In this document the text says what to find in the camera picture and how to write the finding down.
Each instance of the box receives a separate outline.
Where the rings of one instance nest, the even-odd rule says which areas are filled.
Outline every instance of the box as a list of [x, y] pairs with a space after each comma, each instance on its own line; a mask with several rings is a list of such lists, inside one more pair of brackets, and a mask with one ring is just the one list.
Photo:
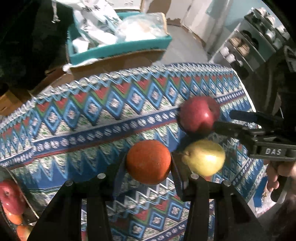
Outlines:
[[[127, 16], [142, 14], [140, 12], [119, 12], [118, 15], [121, 19], [126, 18]], [[72, 45], [72, 41], [80, 37], [80, 34], [72, 24], [68, 28], [68, 40], [67, 40], [67, 53], [69, 57], [69, 61], [71, 64], [76, 65], [85, 60], [91, 58], [106, 58], [111, 56], [117, 56], [124, 53], [136, 52], [141, 50], [151, 50], [151, 49], [167, 49], [168, 45], [172, 41], [172, 37], [170, 35], [166, 37], [161, 37], [157, 39], [150, 40], [140, 40], [140, 41], [132, 41], [132, 42], [123, 42], [117, 43], [113, 45], [107, 45], [103, 47], [95, 47], [87, 50], [83, 53], [75, 53], [74, 47]]]

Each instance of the light blue wall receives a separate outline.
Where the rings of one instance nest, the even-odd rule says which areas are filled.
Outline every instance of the light blue wall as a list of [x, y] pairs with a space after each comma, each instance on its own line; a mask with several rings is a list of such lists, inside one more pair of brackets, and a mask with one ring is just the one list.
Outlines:
[[280, 20], [276, 17], [276, 15], [261, 0], [234, 0], [224, 26], [232, 32], [252, 7], [264, 7], [271, 15], [275, 17], [275, 26], [281, 24]]

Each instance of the hand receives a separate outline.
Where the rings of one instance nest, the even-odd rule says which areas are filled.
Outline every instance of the hand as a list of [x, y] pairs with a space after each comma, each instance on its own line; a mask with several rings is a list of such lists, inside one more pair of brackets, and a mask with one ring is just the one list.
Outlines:
[[[264, 160], [264, 165], [269, 164], [270, 161]], [[279, 187], [278, 177], [292, 177], [291, 191], [296, 194], [296, 163], [295, 162], [283, 162], [278, 166], [277, 171], [272, 165], [268, 165], [267, 170], [267, 190], [272, 192]]]

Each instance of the beige shoe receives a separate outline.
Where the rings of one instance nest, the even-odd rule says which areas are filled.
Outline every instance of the beige shoe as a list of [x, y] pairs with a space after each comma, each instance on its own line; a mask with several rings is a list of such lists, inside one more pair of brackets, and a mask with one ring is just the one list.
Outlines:
[[250, 47], [247, 44], [242, 44], [237, 48], [237, 51], [243, 56], [246, 57], [250, 52]]
[[235, 47], [237, 48], [238, 46], [240, 46], [242, 44], [242, 40], [238, 37], [233, 37], [231, 39], [229, 39], [229, 42]]

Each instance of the blue object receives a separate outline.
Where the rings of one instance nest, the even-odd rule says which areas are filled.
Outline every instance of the blue object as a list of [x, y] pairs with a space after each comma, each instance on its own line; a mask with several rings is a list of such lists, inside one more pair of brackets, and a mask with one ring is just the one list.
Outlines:
[[267, 177], [263, 177], [253, 197], [254, 207], [262, 207], [262, 194], [264, 192], [266, 183]]
[[[118, 16], [121, 19], [124, 19], [128, 16], [142, 14], [140, 12], [120, 12]], [[149, 39], [149, 40], [139, 40], [139, 41], [130, 41], [117, 43], [113, 45], [107, 45], [102, 47], [95, 47], [87, 50], [83, 53], [75, 53], [74, 47], [72, 45], [72, 41], [78, 37], [80, 37], [80, 33], [78, 32], [75, 24], [72, 24], [68, 28], [68, 39], [67, 39], [67, 48], [68, 48], [68, 56], [71, 64], [79, 64], [85, 60], [91, 58], [106, 58], [111, 56], [116, 56], [124, 53], [130, 53], [140, 50], [149, 50], [149, 49], [167, 49], [168, 45], [172, 41], [172, 37], [170, 35], [166, 37], [161, 37], [157, 39]]]

